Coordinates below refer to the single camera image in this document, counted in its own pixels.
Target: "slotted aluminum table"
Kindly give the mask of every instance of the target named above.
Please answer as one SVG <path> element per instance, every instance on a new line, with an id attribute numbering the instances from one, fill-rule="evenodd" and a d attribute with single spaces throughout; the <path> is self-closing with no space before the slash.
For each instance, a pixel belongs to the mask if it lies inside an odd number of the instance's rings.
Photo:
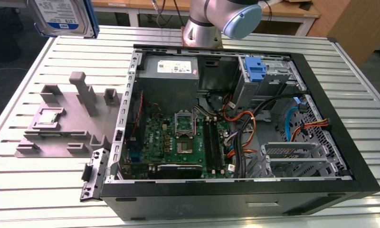
<path id="1" fill-rule="evenodd" d="M 178 29 L 102 26 L 97 39 L 50 38 L 0 116 L 0 227 L 380 227 L 380 193 L 312 216 L 121 221 L 103 202 L 79 203 L 81 158 L 13 157 L 38 109 L 43 84 L 75 91 L 67 78 L 83 71 L 94 92 L 125 89 L 131 45 L 181 45 Z M 277 35 L 222 38 L 224 48 L 302 53 L 380 183 L 380 95 L 338 44 L 325 38 Z"/>

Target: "ram slot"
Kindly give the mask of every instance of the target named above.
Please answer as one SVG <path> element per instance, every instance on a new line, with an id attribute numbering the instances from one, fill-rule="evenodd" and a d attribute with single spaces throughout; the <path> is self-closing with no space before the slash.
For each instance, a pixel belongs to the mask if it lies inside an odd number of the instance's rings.
<path id="1" fill-rule="evenodd" d="M 209 120 L 205 119 L 202 122 L 202 135 L 204 135 L 204 152 L 205 152 L 205 164 L 206 170 L 214 170 L 214 161 L 212 157 L 212 144 L 209 135 Z"/>
<path id="2" fill-rule="evenodd" d="M 212 154 L 214 161 L 214 169 L 217 171 L 222 170 L 222 156 L 220 151 L 220 136 L 216 128 L 216 121 L 212 121 L 209 124 L 209 134 L 210 134 L 210 143 L 212 143 Z"/>

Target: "hard drive label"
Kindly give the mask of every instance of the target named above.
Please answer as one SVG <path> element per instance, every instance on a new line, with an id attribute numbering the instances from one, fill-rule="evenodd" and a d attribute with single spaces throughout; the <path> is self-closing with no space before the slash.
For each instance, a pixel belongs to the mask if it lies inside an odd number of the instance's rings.
<path id="1" fill-rule="evenodd" d="M 35 0 L 45 22 L 55 29 L 75 29 L 78 21 L 70 0 Z"/>

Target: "sticker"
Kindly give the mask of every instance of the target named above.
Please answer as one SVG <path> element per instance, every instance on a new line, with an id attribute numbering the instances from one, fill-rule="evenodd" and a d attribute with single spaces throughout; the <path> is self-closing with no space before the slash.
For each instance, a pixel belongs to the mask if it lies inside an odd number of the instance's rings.
<path id="1" fill-rule="evenodd" d="M 190 74 L 190 62 L 161 60 L 157 62 L 157 72 Z"/>
<path id="2" fill-rule="evenodd" d="M 125 4 L 122 3 L 107 3 L 109 6 L 126 6 Z"/>
<path id="3" fill-rule="evenodd" d="M 228 102 L 228 105 L 232 109 L 234 108 L 234 104 L 230 101 Z"/>
<path id="4" fill-rule="evenodd" d="M 75 29 L 78 21 L 70 0 L 35 0 L 45 22 L 55 29 Z"/>

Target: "green circuit board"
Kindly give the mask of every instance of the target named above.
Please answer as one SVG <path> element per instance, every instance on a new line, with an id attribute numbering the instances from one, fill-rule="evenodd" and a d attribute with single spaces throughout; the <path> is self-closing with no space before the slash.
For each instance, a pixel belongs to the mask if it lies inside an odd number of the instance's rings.
<path id="1" fill-rule="evenodd" d="M 186 130 L 192 126 L 190 119 L 177 120 L 177 129 Z M 220 136 L 226 131 L 228 124 L 225 121 L 218 121 L 216 128 Z M 145 125 L 145 145 L 141 152 L 129 152 L 139 156 L 135 161 L 139 164 L 196 164 L 202 166 L 201 178 L 230 178 L 230 173 L 212 174 L 206 171 L 205 152 L 204 152 L 204 135 L 202 135 L 202 119 L 196 120 L 196 134 L 190 138 L 178 137 L 174 135 L 174 118 L 153 117 L 146 119 Z M 135 179 L 143 179 L 142 168 L 133 168 Z"/>

